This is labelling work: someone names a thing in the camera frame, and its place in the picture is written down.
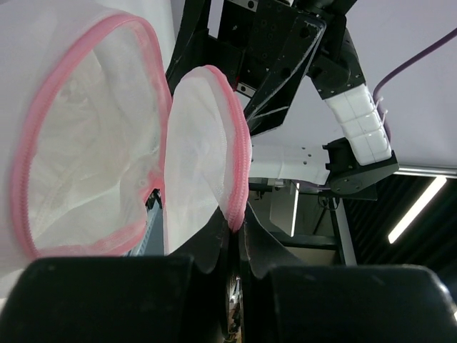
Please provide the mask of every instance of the pink zipper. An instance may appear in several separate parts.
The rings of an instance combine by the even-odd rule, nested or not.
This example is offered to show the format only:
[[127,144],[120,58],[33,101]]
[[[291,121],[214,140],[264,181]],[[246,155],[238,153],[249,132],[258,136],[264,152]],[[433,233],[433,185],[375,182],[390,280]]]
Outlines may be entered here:
[[248,124],[240,100],[234,94],[227,78],[215,66],[206,66],[221,85],[227,98],[230,115],[235,129],[233,143],[233,189],[228,199],[228,227],[237,232],[244,220],[244,211],[249,195],[249,169],[251,167],[250,138]]
[[[35,96],[25,121],[19,148],[16,152],[16,156],[14,157],[14,164],[11,175],[10,206],[14,231],[16,232],[19,243],[30,259],[35,259],[44,256],[45,254],[49,254],[51,253],[51,250],[65,254],[65,247],[46,249],[42,252],[38,251],[32,239],[29,226],[29,175],[31,162],[37,149],[36,141],[38,139],[39,132],[41,131],[43,121],[60,88],[65,84],[66,80],[70,77],[74,69],[81,63],[84,57],[114,29],[129,23],[140,24],[146,33],[145,35],[144,32],[141,32],[141,30],[134,28],[134,32],[136,33],[136,38],[139,40],[139,43],[144,43],[147,41],[147,44],[141,45],[141,51],[144,55],[144,63],[146,65],[147,72],[151,78],[151,84],[155,91],[158,93],[162,127],[160,163],[161,166],[164,165],[164,144],[166,143],[166,130],[163,128],[166,127],[166,122],[168,120],[168,115],[171,109],[171,94],[166,82],[165,73],[163,72],[159,41],[152,26],[145,19],[130,14],[116,14],[110,16],[101,20],[90,30],[88,30],[67,51],[63,59],[60,61],[54,71],[49,75]],[[156,182],[151,182],[149,188],[150,192],[156,188]],[[120,234],[125,234],[125,229],[132,230],[133,227],[129,226],[127,228],[123,228],[118,232],[113,233],[110,237],[107,237],[104,241],[110,238],[116,238],[116,236],[119,236]],[[140,232],[138,235],[132,237],[121,246],[114,247],[110,251],[106,252],[106,254],[119,254],[121,251],[125,251],[125,249],[131,248],[132,245],[134,246],[135,244],[133,244],[133,241],[139,241],[141,237],[142,235]],[[100,247],[101,242],[95,243],[94,246]],[[77,250],[78,248],[76,247],[68,247],[68,250]]]

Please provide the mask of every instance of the ceiling light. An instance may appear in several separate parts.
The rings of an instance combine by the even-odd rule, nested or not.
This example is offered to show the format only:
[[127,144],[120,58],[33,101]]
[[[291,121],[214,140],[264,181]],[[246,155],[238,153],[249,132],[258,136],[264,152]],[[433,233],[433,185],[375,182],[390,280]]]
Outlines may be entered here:
[[428,186],[424,193],[417,199],[416,203],[409,209],[408,213],[401,219],[401,221],[393,228],[388,234],[388,241],[392,244],[397,238],[406,230],[411,222],[416,218],[425,206],[432,200],[439,190],[446,183],[445,177],[436,177],[433,182]]

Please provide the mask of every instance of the screw hole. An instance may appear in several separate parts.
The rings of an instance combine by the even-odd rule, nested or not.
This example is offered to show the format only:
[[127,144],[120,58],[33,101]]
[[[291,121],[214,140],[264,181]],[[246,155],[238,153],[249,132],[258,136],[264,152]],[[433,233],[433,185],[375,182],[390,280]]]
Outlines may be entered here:
[[308,38],[309,37],[309,29],[307,26],[303,27],[301,30],[300,30],[300,37],[301,38]]
[[289,68],[284,68],[283,70],[281,70],[281,77],[283,79],[291,77],[291,70]]

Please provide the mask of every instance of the white mesh bag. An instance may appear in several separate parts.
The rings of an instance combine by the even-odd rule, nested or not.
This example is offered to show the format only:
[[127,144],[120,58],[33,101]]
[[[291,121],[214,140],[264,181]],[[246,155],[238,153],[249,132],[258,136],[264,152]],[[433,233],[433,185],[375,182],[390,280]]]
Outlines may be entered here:
[[142,18],[92,0],[15,0],[0,27],[0,298],[33,259],[135,247],[153,189],[167,252],[217,206],[239,229],[251,141],[219,70],[184,77],[171,110]]
[[169,116],[166,253],[197,233],[218,206],[233,231],[241,227],[250,165],[251,137],[238,97],[214,66],[194,69],[176,87]]
[[32,259],[120,255],[163,184],[171,95],[139,17],[93,1],[0,6],[0,297]]

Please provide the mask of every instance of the black metal bracket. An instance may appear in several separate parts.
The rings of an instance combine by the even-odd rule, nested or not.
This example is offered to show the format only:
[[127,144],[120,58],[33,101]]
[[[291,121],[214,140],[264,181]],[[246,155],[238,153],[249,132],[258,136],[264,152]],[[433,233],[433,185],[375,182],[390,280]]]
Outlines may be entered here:
[[258,3],[241,70],[241,80],[256,88],[245,108],[253,135],[282,124],[325,28],[324,21],[285,4]]
[[351,194],[371,187],[376,182],[385,179],[398,171],[398,162],[395,153],[385,161],[361,166],[353,155],[351,145],[345,138],[327,144],[330,170],[328,183],[335,194]]

